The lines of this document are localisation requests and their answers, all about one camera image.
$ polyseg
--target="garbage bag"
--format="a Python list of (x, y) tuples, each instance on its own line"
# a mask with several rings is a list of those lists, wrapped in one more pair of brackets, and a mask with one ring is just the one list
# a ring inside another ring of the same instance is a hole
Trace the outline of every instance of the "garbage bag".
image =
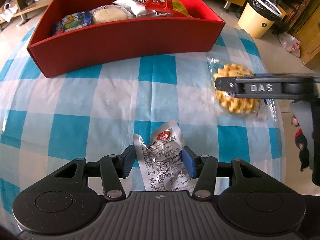
[(248, 0), (250, 6), (269, 21), (281, 21), (281, 11), (269, 0)]
[(296, 57), (300, 57), (300, 41), (288, 33), (282, 33), (278, 36), (282, 47), (291, 52)]

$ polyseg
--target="wooden shelf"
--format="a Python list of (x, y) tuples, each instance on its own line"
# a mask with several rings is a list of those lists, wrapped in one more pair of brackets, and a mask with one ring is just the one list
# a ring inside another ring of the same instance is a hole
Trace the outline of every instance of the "wooden shelf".
[(52, 2), (52, 0), (39, 0), (39, 1), (36, 1), (36, 2), (28, 5), (24, 9), (22, 9), (20, 12), (17, 12), (14, 15), (14, 17), (17, 17), (17, 16), (19, 16), (21, 14), (25, 14), (25, 13), (31, 12), (33, 10), (37, 10), (37, 9), (39, 9), (41, 7), (48, 6), (51, 2)]

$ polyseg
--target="red box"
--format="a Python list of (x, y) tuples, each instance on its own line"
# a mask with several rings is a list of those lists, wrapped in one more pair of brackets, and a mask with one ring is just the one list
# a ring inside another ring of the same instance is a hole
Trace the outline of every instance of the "red box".
[(52, 36), (65, 15), (115, 0), (53, 0), (27, 50), (46, 77), (127, 58), (209, 51), (225, 22), (201, 0), (180, 0), (194, 18), (158, 17), (108, 22)]

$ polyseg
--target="trash can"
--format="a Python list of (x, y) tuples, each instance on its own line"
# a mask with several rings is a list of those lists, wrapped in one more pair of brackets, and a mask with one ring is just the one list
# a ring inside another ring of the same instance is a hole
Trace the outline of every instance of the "trash can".
[(238, 24), (251, 37), (259, 39), (275, 21), (281, 19), (281, 11), (269, 0), (248, 0)]

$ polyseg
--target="wrapped pastry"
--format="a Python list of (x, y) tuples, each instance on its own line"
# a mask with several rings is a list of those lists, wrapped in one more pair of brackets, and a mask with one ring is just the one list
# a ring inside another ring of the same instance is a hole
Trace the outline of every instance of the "wrapped pastry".
[(94, 24), (133, 19), (130, 12), (117, 4), (100, 6), (92, 10), (91, 13)]

